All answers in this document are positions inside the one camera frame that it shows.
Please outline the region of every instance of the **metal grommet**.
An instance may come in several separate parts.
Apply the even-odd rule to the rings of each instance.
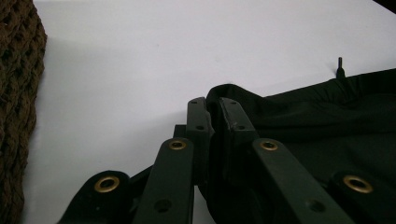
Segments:
[[[181,150],[185,148],[187,144],[183,141],[175,140],[169,143],[169,147],[173,150]]]
[[[116,189],[120,184],[118,177],[114,175],[108,175],[100,178],[95,184],[95,190],[99,193],[108,193]]]
[[[344,183],[350,189],[353,189],[359,193],[371,193],[373,191],[373,186],[369,182],[356,175],[344,176]]]
[[[260,143],[260,146],[263,149],[269,150],[269,151],[277,150],[277,144],[272,142],[272,141],[263,141],[263,142]]]

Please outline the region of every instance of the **grommet hole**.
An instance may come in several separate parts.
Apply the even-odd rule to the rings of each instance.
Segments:
[[[111,186],[113,186],[114,184],[115,184],[115,182],[114,182],[113,179],[107,179],[107,180],[104,180],[102,183],[100,183],[100,187],[101,187],[102,189],[104,189],[104,188],[111,187]]]
[[[161,199],[154,204],[154,209],[158,213],[166,213],[172,207],[171,201],[167,199]]]
[[[359,180],[352,179],[349,181],[349,183],[355,187],[358,187],[358,188],[363,188],[363,189],[367,188],[366,184],[364,184],[363,182],[361,182]]]
[[[172,147],[182,147],[183,145],[179,142],[172,143]]]
[[[314,212],[317,213],[322,213],[326,210],[326,206],[324,206],[323,203],[315,200],[315,199],[311,199],[305,202],[305,205],[311,209]]]

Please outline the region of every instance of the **brown knit fabric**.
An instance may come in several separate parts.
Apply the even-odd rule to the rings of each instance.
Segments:
[[[47,37],[32,0],[0,3],[0,223],[18,223]]]

